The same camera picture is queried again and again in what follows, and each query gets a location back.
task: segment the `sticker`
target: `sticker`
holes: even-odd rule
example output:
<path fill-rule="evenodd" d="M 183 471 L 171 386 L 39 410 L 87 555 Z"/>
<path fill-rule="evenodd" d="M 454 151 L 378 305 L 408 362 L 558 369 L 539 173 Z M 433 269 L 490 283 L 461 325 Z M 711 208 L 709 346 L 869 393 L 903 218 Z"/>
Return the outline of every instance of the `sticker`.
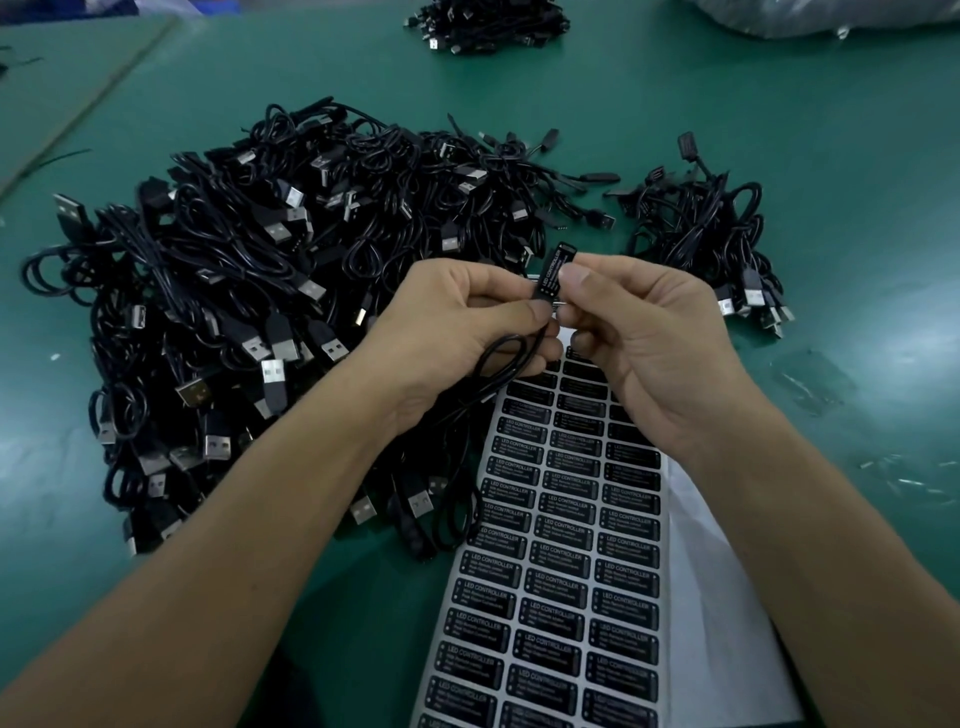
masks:
<path fill-rule="evenodd" d="M 577 397 L 588 397 L 591 400 L 606 400 L 609 390 L 603 384 L 590 384 L 564 376 L 560 380 L 560 391 Z"/>
<path fill-rule="evenodd" d="M 543 448 L 521 443 L 518 440 L 510 440 L 506 437 L 494 437 L 491 451 L 534 465 L 540 465 L 543 462 Z"/>
<path fill-rule="evenodd" d="M 548 468 L 556 468 L 559 471 L 568 471 L 578 475 L 590 475 L 596 477 L 600 474 L 600 461 L 592 460 L 581 455 L 571 455 L 569 452 L 560 452 L 550 450 L 546 453 L 546 465 Z"/>
<path fill-rule="evenodd" d="M 440 643 L 433 667 L 438 672 L 496 691 L 500 690 L 503 680 L 503 660 L 449 642 Z"/>
<path fill-rule="evenodd" d="M 566 609 L 528 599 L 526 596 L 520 600 L 519 619 L 520 624 L 526 624 L 528 627 L 534 627 L 558 637 L 566 637 L 574 642 L 584 638 L 583 615 L 567 612 Z"/>
<path fill-rule="evenodd" d="M 564 362 L 564 374 L 576 376 L 578 379 L 596 381 L 600 384 L 607 383 L 607 377 L 604 375 L 602 370 L 598 369 L 597 367 L 591 367 L 587 364 L 578 364 L 575 361 Z"/>
<path fill-rule="evenodd" d="M 558 642 L 549 637 L 516 630 L 514 636 L 514 657 L 538 667 L 562 672 L 570 677 L 580 674 L 580 647 Z"/>
<path fill-rule="evenodd" d="M 628 468 L 626 465 L 607 463 L 603 468 L 603 476 L 612 483 L 642 488 L 645 491 L 660 489 L 660 474 L 653 471 L 642 471 L 637 468 Z"/>
<path fill-rule="evenodd" d="M 495 697 L 442 677 L 430 678 L 423 705 L 479 728 L 492 728 L 496 715 Z"/>
<path fill-rule="evenodd" d="M 629 561 L 651 569 L 660 568 L 660 549 L 642 541 L 625 539 L 612 533 L 601 533 L 597 537 L 597 551 L 604 556 L 620 561 Z"/>
<path fill-rule="evenodd" d="M 642 705 L 584 689 L 584 720 L 601 728 L 657 728 L 657 714 Z"/>
<path fill-rule="evenodd" d="M 633 596 L 619 595 L 606 589 L 594 589 L 590 609 L 595 614 L 619 619 L 654 632 L 660 629 L 660 607 Z"/>
<path fill-rule="evenodd" d="M 521 488 L 513 483 L 501 483 L 488 477 L 483 479 L 483 483 L 480 485 L 480 493 L 490 500 L 521 505 L 524 508 L 533 508 L 537 500 L 537 491 Z"/>
<path fill-rule="evenodd" d="M 603 441 L 583 435 L 574 435 L 570 432 L 560 432 L 555 429 L 550 433 L 550 447 L 578 452 L 581 455 L 600 457 L 600 453 L 603 451 Z"/>
<path fill-rule="evenodd" d="M 602 401 L 581 400 L 570 395 L 560 395 L 557 398 L 557 408 L 588 417 L 603 417 L 607 414 L 607 405 Z"/>
<path fill-rule="evenodd" d="M 531 443 L 542 445 L 546 442 L 546 427 L 537 427 L 520 420 L 511 420 L 509 417 L 501 417 L 497 421 L 496 431 L 501 435 L 510 435 Z"/>
<path fill-rule="evenodd" d="M 652 571 L 634 569 L 634 567 L 626 567 L 623 564 L 615 564 L 613 561 L 597 559 L 597 568 L 593 578 L 600 584 L 622 589 L 624 592 L 633 592 L 644 596 L 660 596 L 660 577 Z"/>
<path fill-rule="evenodd" d="M 487 473 L 526 485 L 537 485 L 537 480 L 540 479 L 540 468 L 499 457 L 491 457 L 487 460 Z"/>
<path fill-rule="evenodd" d="M 651 703 L 657 702 L 657 674 L 646 667 L 607 657 L 599 652 L 588 652 L 586 674 L 591 683 L 641 700 L 649 700 Z"/>
<path fill-rule="evenodd" d="M 533 404 L 527 404 L 525 401 L 504 400 L 503 414 L 511 417 L 519 417 L 521 420 L 529 420 L 532 423 L 546 425 L 550 422 L 550 410 L 542 407 L 535 407 Z"/>
<path fill-rule="evenodd" d="M 530 563 L 570 576 L 579 576 L 581 579 L 587 579 L 590 576 L 590 557 L 585 553 L 560 548 L 542 541 L 534 541 L 530 544 Z"/>
<path fill-rule="evenodd" d="M 528 569 L 523 590 L 533 596 L 556 601 L 567 607 L 587 607 L 587 585 L 545 571 Z"/>
<path fill-rule="evenodd" d="M 556 389 L 557 379 L 558 377 L 556 375 L 552 375 L 549 372 L 541 372 L 536 376 L 525 376 L 521 381 L 525 381 L 528 384 L 536 384 L 538 387 L 546 387 L 547 389 Z"/>
<path fill-rule="evenodd" d="M 585 477 L 547 471 L 543 474 L 543 487 L 548 491 L 557 491 L 567 496 L 580 496 L 597 500 L 597 490 L 600 488 L 600 483 L 596 480 L 587 480 Z"/>
<path fill-rule="evenodd" d="M 554 544 L 573 546 L 589 551 L 593 548 L 593 531 L 581 525 L 557 521 L 546 516 L 537 516 L 534 535 Z"/>
<path fill-rule="evenodd" d="M 502 587 L 516 587 L 520 583 L 520 564 L 495 559 L 483 553 L 464 551 L 464 558 L 460 561 L 460 573 L 467 576 L 476 576 L 478 579 L 491 581 Z"/>
<path fill-rule="evenodd" d="M 576 498 L 554 496 L 552 493 L 540 494 L 540 510 L 551 516 L 560 516 L 589 525 L 593 525 L 597 518 L 597 507 L 593 503 Z"/>
<path fill-rule="evenodd" d="M 590 644 L 648 665 L 660 661 L 660 641 L 656 637 L 602 619 L 590 620 Z"/>
<path fill-rule="evenodd" d="M 629 488 L 618 488 L 615 485 L 603 486 L 603 501 L 608 505 L 626 508 L 630 511 L 660 515 L 660 496 L 653 496 L 642 491 L 632 491 Z"/>
<path fill-rule="evenodd" d="M 635 516 L 633 513 L 614 511 L 612 508 L 600 509 L 600 527 L 650 541 L 660 540 L 660 522 Z"/>
<path fill-rule="evenodd" d="M 501 556 L 510 556 L 515 559 L 522 559 L 527 552 L 527 540 L 522 536 L 517 536 L 506 531 L 498 531 L 496 528 L 481 526 L 477 535 L 467 541 L 475 548 L 482 548 L 491 553 L 498 553 Z"/>
<path fill-rule="evenodd" d="M 516 596 L 510 592 L 488 587 L 486 584 L 457 579 L 453 585 L 452 601 L 454 604 L 463 604 L 465 607 L 494 617 L 514 618 Z"/>
<path fill-rule="evenodd" d="M 573 723 L 518 703 L 504 701 L 503 711 L 500 713 L 500 728 L 573 728 Z"/>
<path fill-rule="evenodd" d="M 504 528 L 510 528 L 514 531 L 520 531 L 521 533 L 526 533 L 530 530 L 530 513 L 527 511 L 518 511 L 509 505 L 484 503 L 482 520 L 484 523 L 502 525 Z"/>
<path fill-rule="evenodd" d="M 577 712 L 576 685 L 528 667 L 510 665 L 507 694 L 568 716 Z"/>
<path fill-rule="evenodd" d="M 533 404 L 542 404 L 544 407 L 553 406 L 553 392 L 547 392 L 539 387 L 512 381 L 507 385 L 507 396 L 518 400 L 531 401 Z"/>
<path fill-rule="evenodd" d="M 641 468 L 660 469 L 660 453 L 649 448 L 635 448 L 620 443 L 607 443 L 607 459 Z"/>
<path fill-rule="evenodd" d="M 633 425 L 610 423 L 610 427 L 607 428 L 607 435 L 611 440 L 622 440 L 625 443 L 634 443 L 634 445 L 653 445 Z"/>
<path fill-rule="evenodd" d="M 603 437 L 603 421 L 591 420 L 580 415 L 571 415 L 568 412 L 558 412 L 553 416 L 553 425 L 560 429 L 568 429 L 581 435 Z"/>
<path fill-rule="evenodd" d="M 444 621 L 444 634 L 479 644 L 496 652 L 506 652 L 510 644 L 510 625 L 450 607 Z"/>

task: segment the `right hand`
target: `right hand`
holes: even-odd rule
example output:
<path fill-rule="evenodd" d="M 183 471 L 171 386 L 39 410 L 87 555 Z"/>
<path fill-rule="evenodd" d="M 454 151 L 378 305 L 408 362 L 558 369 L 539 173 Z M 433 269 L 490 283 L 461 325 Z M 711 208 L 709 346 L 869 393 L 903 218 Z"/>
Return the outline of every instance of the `right hand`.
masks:
<path fill-rule="evenodd" d="M 773 408 L 727 335 L 713 291 L 683 271 L 623 255 L 577 254 L 560 272 L 561 326 L 603 370 L 634 423 L 685 463 Z"/>

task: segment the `fingernail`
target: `fingernail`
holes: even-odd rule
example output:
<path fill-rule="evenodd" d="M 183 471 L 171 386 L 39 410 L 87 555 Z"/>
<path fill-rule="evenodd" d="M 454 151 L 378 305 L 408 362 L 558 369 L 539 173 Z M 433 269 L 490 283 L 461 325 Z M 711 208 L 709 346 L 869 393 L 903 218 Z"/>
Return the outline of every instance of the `fingernail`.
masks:
<path fill-rule="evenodd" d="M 560 283 L 568 286 L 578 286 L 589 275 L 589 268 L 576 263 L 567 263 L 560 269 Z"/>

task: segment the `cable bundle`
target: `cable bundle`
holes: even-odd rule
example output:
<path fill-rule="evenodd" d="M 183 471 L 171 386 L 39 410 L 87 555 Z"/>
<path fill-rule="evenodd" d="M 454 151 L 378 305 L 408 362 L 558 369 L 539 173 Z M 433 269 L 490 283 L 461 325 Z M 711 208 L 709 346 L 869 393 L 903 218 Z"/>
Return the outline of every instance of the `cable bundle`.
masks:
<path fill-rule="evenodd" d="M 770 260 L 756 251 L 763 234 L 757 212 L 763 188 L 747 182 L 728 189 L 730 173 L 707 169 L 692 133 L 683 134 L 679 144 L 683 159 L 695 164 L 681 180 L 658 167 L 633 190 L 604 193 L 636 220 L 626 254 L 705 280 L 724 316 L 753 319 L 782 338 L 781 324 L 794 316 Z M 698 179 L 698 170 L 705 180 Z M 640 241 L 645 247 L 638 252 Z"/>
<path fill-rule="evenodd" d="M 422 27 L 431 49 L 457 55 L 495 53 L 505 43 L 542 48 L 570 30 L 551 0 L 433 0 L 404 25 Z"/>
<path fill-rule="evenodd" d="M 149 178 L 132 206 L 90 219 L 55 196 L 68 242 L 24 260 L 20 276 L 39 296 L 90 309 L 103 380 L 90 425 L 108 465 L 104 498 L 128 514 L 135 553 L 172 534 L 360 343 L 415 261 L 523 273 L 544 254 L 545 228 L 564 226 L 558 213 L 609 226 L 561 187 L 579 194 L 615 175 L 570 178 L 532 159 L 556 130 L 527 149 L 514 134 L 478 140 L 450 122 L 452 132 L 413 133 L 332 98 L 271 105 L 232 146 L 174 155 L 171 182 Z M 471 427 L 477 405 L 532 354 L 524 339 L 498 375 L 478 365 L 445 393 L 377 461 L 350 509 L 357 522 L 386 511 L 421 558 L 456 547 L 480 517 L 466 465 L 471 434 L 483 436 Z M 415 520 L 433 507 L 429 477 L 440 497 L 432 544 Z"/>

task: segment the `workbench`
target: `workbench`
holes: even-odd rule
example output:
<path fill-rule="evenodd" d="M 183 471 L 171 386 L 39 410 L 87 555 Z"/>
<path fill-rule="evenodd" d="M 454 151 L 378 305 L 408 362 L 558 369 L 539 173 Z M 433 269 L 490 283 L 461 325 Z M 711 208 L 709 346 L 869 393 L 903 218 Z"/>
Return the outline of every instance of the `workbench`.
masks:
<path fill-rule="evenodd" d="M 268 103 L 295 109 L 327 94 L 415 130 L 445 127 L 448 112 L 474 133 L 537 140 L 557 127 L 551 166 L 628 183 L 661 164 L 684 169 L 676 140 L 692 130 L 712 169 L 762 182 L 761 250 L 797 322 L 782 341 L 732 322 L 740 355 L 960 594 L 960 35 L 761 42 L 679 0 L 564 5 L 572 27 L 561 40 L 479 58 L 429 51 L 401 27 L 416 8 L 406 0 L 178 23 L 152 50 L 145 40 L 83 118 L 48 119 L 63 133 L 46 154 L 92 151 L 37 170 L 0 202 L 0 685 L 135 566 L 121 516 L 101 500 L 105 467 L 86 421 L 98 385 L 87 312 L 16 280 L 24 255 L 61 240 L 51 194 L 91 208 L 130 202 L 171 153 L 231 142 Z M 111 35 L 122 44 L 155 21 L 98 22 L 105 37 L 48 58 L 56 73 L 44 71 L 35 94 L 66 93 Z M 0 82 L 5 147 L 36 124 L 11 113 L 35 103 L 29 94 L 13 96 Z M 629 227 L 551 239 L 612 253 Z M 415 563 L 390 528 L 330 545 L 284 637 L 328 728 L 406 726 L 450 564 Z"/>

